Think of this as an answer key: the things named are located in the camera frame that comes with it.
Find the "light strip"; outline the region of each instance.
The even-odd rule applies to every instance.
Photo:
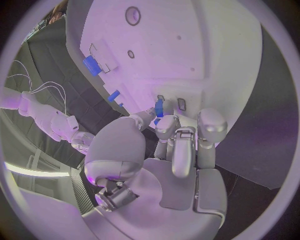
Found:
[[[9,163],[5,163],[8,170],[18,173],[18,174],[24,174],[28,176],[34,176],[34,177],[68,177],[70,176],[68,172],[49,172],[49,171],[34,171],[29,170],[25,168],[21,168],[18,166],[11,165]]]

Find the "blue object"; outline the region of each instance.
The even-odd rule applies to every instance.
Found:
[[[99,73],[102,72],[102,69],[99,67],[97,61],[91,56],[87,56],[83,60],[83,64],[89,70],[89,72],[93,75],[93,77],[97,76]]]
[[[156,118],[156,119],[154,120],[155,126],[159,123],[160,120],[161,120],[161,118]]]
[[[116,99],[116,97],[119,95],[120,95],[120,92],[118,90],[116,90],[107,98],[107,100],[109,102],[113,102]]]
[[[155,103],[154,109],[158,118],[162,118],[164,116],[163,103],[164,101],[161,98]]]

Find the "round hole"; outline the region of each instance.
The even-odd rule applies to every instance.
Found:
[[[128,53],[128,56],[129,56],[131,59],[134,59],[134,58],[135,58],[135,55],[134,55],[133,51],[129,50],[127,53]]]
[[[125,18],[129,25],[137,25],[141,20],[140,10],[135,6],[130,6],[125,12]]]

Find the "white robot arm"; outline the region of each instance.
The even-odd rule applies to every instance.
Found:
[[[4,87],[0,108],[18,110],[20,115],[32,117],[36,125],[53,140],[66,140],[85,155],[95,137],[89,132],[79,131],[75,116],[67,116],[53,106],[41,104],[34,94],[27,91],[20,93]]]

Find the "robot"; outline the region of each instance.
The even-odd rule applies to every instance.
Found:
[[[199,112],[196,137],[196,129],[181,126],[171,101],[165,100],[163,117],[155,127],[159,141],[154,158],[145,160],[142,131],[156,118],[154,107],[118,118],[94,136],[79,130],[75,116],[39,103],[30,92],[5,87],[0,100],[1,108],[32,117],[53,140],[68,141],[85,154],[88,181],[103,187],[95,195],[101,214],[126,235],[139,236],[138,223],[150,226],[149,239],[177,239],[167,223],[179,229],[185,226],[186,239],[213,239],[224,223],[227,194],[214,168],[215,143],[225,138],[227,122],[216,110]],[[187,224],[195,227],[191,230]]]

